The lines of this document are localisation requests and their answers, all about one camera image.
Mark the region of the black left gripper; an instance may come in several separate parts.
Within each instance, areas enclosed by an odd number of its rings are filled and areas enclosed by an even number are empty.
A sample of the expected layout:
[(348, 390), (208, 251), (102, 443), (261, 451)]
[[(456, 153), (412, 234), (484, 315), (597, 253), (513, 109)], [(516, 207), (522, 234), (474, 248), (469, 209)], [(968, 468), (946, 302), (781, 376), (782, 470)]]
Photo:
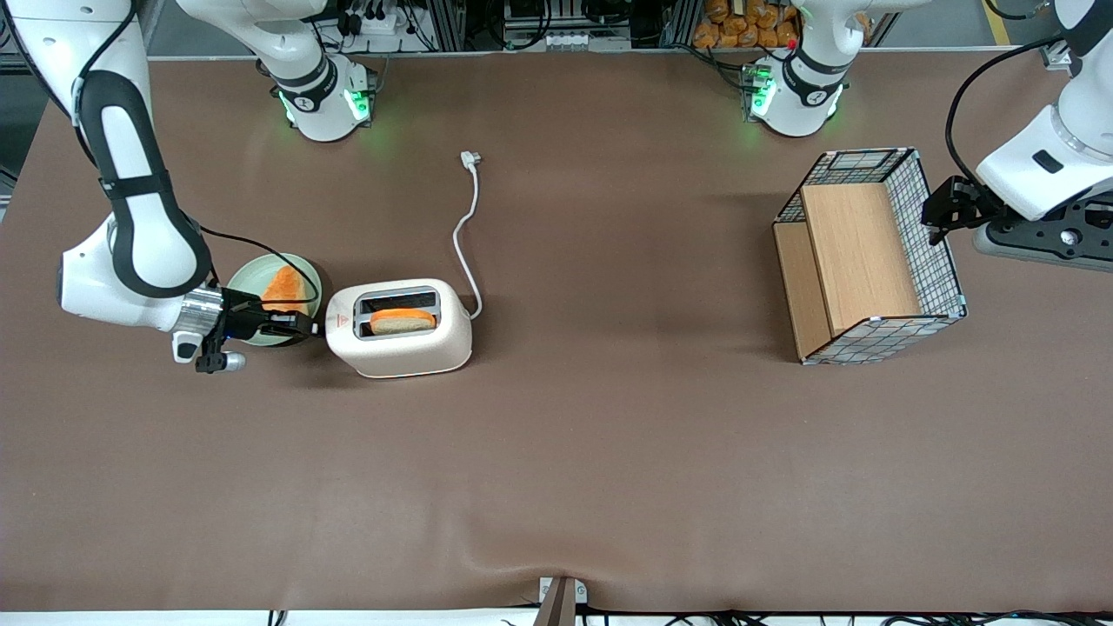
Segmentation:
[(929, 226), (929, 245), (936, 246), (951, 229), (976, 229), (1002, 214), (1003, 203), (993, 190), (977, 180), (951, 176), (943, 183), (943, 196), (930, 196), (923, 202), (920, 223)]

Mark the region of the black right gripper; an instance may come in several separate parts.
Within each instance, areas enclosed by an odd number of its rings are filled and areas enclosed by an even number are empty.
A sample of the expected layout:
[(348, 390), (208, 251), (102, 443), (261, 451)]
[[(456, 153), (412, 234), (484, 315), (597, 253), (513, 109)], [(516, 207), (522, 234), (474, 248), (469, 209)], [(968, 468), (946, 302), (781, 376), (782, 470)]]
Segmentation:
[(221, 340), (247, 341), (263, 336), (266, 343), (299, 343), (315, 338), (311, 331), (296, 329), (313, 329), (314, 317), (307, 316), (301, 310), (279, 310), (276, 313), (276, 324), (270, 326), (270, 310), (263, 309), (262, 297), (243, 290), (221, 290), (220, 338)]

